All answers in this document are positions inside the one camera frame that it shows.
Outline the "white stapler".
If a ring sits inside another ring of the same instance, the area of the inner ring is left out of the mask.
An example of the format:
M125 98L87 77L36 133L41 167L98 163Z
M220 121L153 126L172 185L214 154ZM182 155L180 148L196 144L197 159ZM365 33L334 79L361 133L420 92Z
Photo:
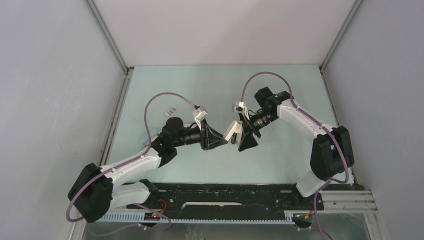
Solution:
M232 139L232 135L234 132L234 121L239 121L239 120L233 120L231 122L231 124L229 125L229 127L227 128L227 130L225 131L225 133L223 134L224 138L229 142Z

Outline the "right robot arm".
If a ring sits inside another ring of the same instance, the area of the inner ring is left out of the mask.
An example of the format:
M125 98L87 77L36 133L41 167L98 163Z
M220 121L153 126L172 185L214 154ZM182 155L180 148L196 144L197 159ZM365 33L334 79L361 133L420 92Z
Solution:
M254 95L260 108L249 113L243 101L236 101L233 111L239 116L224 134L226 141L237 145L239 152L258 146L260 130L276 120L284 120L297 129L311 143L310 170L292 187L291 204L304 209L311 196L331 181L337 174L349 178L348 169L354 164L349 131L332 127L303 110L287 91L273 93L268 87Z

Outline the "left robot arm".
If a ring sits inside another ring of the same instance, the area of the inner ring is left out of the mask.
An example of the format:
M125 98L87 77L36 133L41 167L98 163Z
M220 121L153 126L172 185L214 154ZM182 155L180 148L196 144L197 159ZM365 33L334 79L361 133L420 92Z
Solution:
M121 206L142 204L153 208L158 202L157 188L147 179L134 183L129 183L130 180L169 163L177 156L178 147L199 144L208 151L227 144L229 139L204 119L185 126L181 118L171 117L140 153L110 165L86 165L67 197L88 223Z

